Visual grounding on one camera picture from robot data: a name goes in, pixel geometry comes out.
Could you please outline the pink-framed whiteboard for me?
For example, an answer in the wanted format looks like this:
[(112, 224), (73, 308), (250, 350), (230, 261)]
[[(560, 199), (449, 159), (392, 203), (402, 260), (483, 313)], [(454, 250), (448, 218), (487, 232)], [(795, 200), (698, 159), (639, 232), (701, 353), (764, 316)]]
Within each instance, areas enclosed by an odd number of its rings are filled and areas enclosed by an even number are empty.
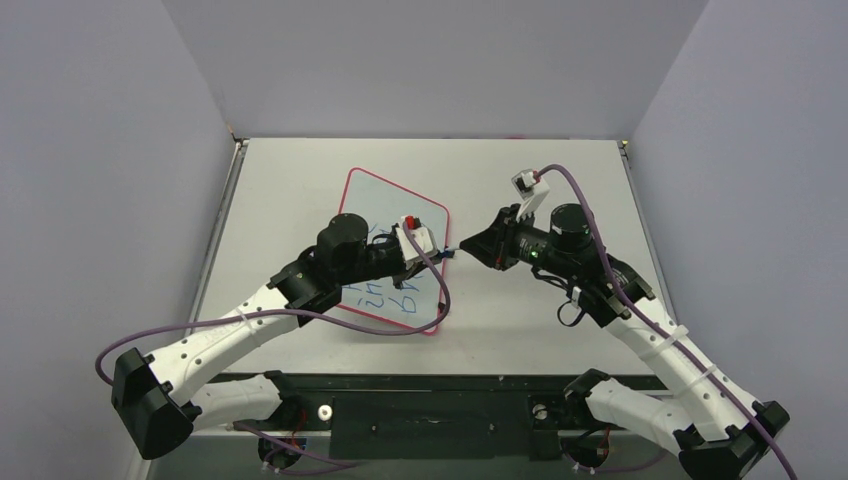
[[(362, 168), (349, 171), (339, 211), (363, 217), (369, 240), (390, 233), (401, 218), (413, 215), (434, 233), (439, 249), (449, 244), (450, 213), (444, 205)], [(398, 288), (389, 278), (345, 286), (339, 307), (403, 328), (418, 328), (437, 317), (443, 302), (437, 280), (425, 270)]]

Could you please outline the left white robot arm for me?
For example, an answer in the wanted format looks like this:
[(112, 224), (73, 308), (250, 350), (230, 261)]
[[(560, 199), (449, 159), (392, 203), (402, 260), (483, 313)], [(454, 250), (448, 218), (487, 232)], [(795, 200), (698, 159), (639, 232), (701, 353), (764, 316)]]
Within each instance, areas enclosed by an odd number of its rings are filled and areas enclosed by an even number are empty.
[(294, 261), (285, 265), (229, 316), (202, 321), (192, 334), (143, 353), (132, 345), (141, 333), (110, 345), (126, 346), (111, 375), (102, 356), (95, 369), (111, 387), (111, 404), (145, 460), (160, 458), (195, 431), (237, 420), (263, 420), (272, 429), (291, 427), (298, 402), (286, 395), (277, 372), (214, 383), (226, 368), (263, 344), (292, 333), (313, 319), (344, 328), (328, 316), (348, 285), (389, 278), (395, 287), (425, 269), (436, 280), (445, 253), (434, 233), (414, 216), (387, 234), (369, 235), (356, 214), (333, 217)]

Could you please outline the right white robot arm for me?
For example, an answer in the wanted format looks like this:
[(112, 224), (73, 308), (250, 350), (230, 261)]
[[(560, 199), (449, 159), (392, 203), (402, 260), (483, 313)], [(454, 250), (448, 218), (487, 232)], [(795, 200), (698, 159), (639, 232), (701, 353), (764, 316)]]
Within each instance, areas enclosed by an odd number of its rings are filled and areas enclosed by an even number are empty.
[(739, 387), (694, 344), (650, 285), (608, 253), (585, 207), (555, 208), (548, 231), (517, 205), (504, 207), (460, 248), (498, 271), (527, 264), (535, 278), (564, 289), (581, 317), (626, 345), (670, 393), (661, 400), (591, 369), (565, 388), (572, 424), (626, 429), (676, 456), (693, 479), (740, 479), (777, 452), (788, 412)]

